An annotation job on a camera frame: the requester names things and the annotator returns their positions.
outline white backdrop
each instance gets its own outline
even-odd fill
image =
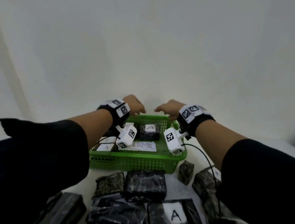
[[[133,93],[150,114],[196,102],[248,137],[287,139],[294,11],[294,0],[1,0],[0,28],[35,121]]]

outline green plastic basket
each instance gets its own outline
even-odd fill
[[[185,150],[180,156],[172,156],[166,145],[164,131],[170,127],[178,129],[179,125],[177,122],[169,121],[167,116],[158,115],[139,115],[137,118],[129,117],[127,122],[138,124],[158,124],[160,127],[160,139],[158,141],[154,141],[157,151],[89,151],[90,169],[120,171],[165,170],[166,173],[171,174],[175,171],[178,162],[186,158],[187,150]]]

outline black wrapped package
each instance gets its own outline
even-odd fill
[[[124,191],[125,177],[123,172],[116,172],[109,176],[102,176],[95,181],[96,190],[93,197],[122,194]]]
[[[62,193],[47,202],[46,210],[37,221],[39,224],[76,224],[86,211],[80,194]]]
[[[128,171],[124,197],[129,202],[162,201],[167,194],[164,171]]]
[[[147,212],[149,224],[202,224],[192,199],[151,202]]]
[[[220,172],[215,167],[213,167],[213,171],[216,171],[215,176],[220,174]],[[219,186],[222,182],[218,178],[216,178],[216,183],[217,186]],[[210,224],[226,223],[230,221],[235,221],[236,223],[245,223],[243,220],[235,216],[221,201],[220,215],[218,208],[218,199],[215,195],[216,187],[210,167],[202,170],[195,175],[192,187],[202,200],[202,205],[207,214]]]
[[[86,221],[91,224],[147,224],[148,216],[144,204],[93,198]]]
[[[194,164],[185,160],[183,164],[179,166],[178,180],[185,185],[188,185],[193,178],[194,167]]]
[[[160,128],[158,124],[141,124],[139,127],[140,140],[159,140]]]

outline black package in basket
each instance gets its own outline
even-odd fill
[[[167,194],[164,171],[128,171],[124,197],[129,202],[162,201]]]
[[[221,219],[218,208],[218,199],[216,197],[216,187],[211,173],[211,168],[206,168],[197,173],[192,184],[193,189],[202,200],[203,208],[207,214],[209,223],[226,222],[234,220],[236,223],[245,223],[243,220],[235,216],[221,201]],[[222,182],[216,178],[217,186]]]
[[[124,191],[125,177],[123,172],[116,172],[109,176],[102,176],[95,181],[96,190],[93,197],[122,194]]]
[[[159,140],[160,128],[158,124],[141,124],[139,127],[140,140]]]
[[[47,201],[46,209],[36,223],[39,224],[75,224],[86,211],[83,197],[74,193],[59,193]]]
[[[142,203],[93,198],[86,221],[91,224],[147,224],[148,216]]]
[[[193,178],[194,167],[194,164],[185,160],[183,164],[179,166],[178,180],[185,185],[188,185]]]
[[[202,224],[192,199],[149,203],[149,224]]]

